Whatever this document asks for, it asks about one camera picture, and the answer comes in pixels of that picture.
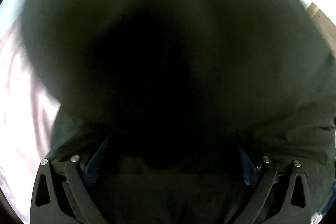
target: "round metal bolt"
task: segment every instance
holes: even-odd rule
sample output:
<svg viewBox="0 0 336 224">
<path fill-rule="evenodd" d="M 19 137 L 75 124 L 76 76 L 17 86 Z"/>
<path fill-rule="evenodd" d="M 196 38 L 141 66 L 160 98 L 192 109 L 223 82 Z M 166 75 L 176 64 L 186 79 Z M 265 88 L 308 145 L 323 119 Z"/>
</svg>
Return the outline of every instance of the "round metal bolt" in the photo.
<svg viewBox="0 0 336 224">
<path fill-rule="evenodd" d="M 78 155 L 74 155 L 74 156 L 71 157 L 72 162 L 78 162 L 79 159 L 80 159 L 80 156 L 78 156 Z"/>
<path fill-rule="evenodd" d="M 295 165 L 296 167 L 300 167 L 300 166 L 301 166 L 301 162 L 299 162 L 298 160 L 295 160 L 295 161 L 294 161 L 294 165 Z"/>
<path fill-rule="evenodd" d="M 41 165 L 46 165 L 48 163 L 48 159 L 41 160 Z"/>
<path fill-rule="evenodd" d="M 263 156 L 262 161 L 266 164 L 271 162 L 271 159 L 269 158 L 269 156 Z"/>
</svg>

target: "dark cloth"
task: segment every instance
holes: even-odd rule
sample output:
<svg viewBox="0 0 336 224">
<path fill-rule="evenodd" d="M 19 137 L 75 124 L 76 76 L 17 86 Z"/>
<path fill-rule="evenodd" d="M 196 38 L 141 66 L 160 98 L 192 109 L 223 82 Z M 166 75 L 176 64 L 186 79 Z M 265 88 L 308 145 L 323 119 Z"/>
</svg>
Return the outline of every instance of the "dark cloth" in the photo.
<svg viewBox="0 0 336 224">
<path fill-rule="evenodd" d="M 36 73 L 62 104 L 49 156 L 125 132 L 93 191 L 115 223 L 226 223 L 249 196 L 227 167 L 235 145 L 300 160 L 312 213 L 324 204 L 336 66 L 298 0 L 26 0 L 21 17 Z"/>
</svg>

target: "green garment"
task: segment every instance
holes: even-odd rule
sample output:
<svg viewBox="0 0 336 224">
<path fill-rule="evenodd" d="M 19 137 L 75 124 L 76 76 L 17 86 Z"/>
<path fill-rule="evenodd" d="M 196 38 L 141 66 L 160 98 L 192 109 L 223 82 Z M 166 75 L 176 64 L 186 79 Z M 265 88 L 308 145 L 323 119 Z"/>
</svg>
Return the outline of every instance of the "green garment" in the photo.
<svg viewBox="0 0 336 224">
<path fill-rule="evenodd" d="M 224 136 L 253 159 L 300 160 L 312 214 L 323 206 L 335 177 L 336 65 L 298 0 L 26 0 L 21 19 L 36 73 L 61 102 L 52 159 L 80 153 L 117 128 L 139 140 L 125 166 L 148 165 L 134 172 L 151 174 Z M 136 162 L 139 155 L 146 164 Z M 119 174 L 128 174 L 122 166 Z M 184 209 L 191 223 L 215 223 L 220 212 L 226 223 L 250 190 L 235 171 L 220 175 L 227 185 L 220 192 L 209 187 L 218 176 L 187 180 L 188 187 L 184 178 L 166 179 L 161 188 L 162 180 L 106 176 L 96 199 L 115 223 L 170 223 L 180 208 L 192 208 Z M 200 184 L 207 186 L 195 193 L 191 185 Z M 171 199 L 182 200 L 178 206 L 163 198 L 169 185 L 178 189 Z M 204 199 L 213 201 L 214 192 L 221 202 L 212 210 Z M 130 196 L 136 206 L 125 201 Z M 171 218 L 159 218 L 164 208 Z"/>
</svg>

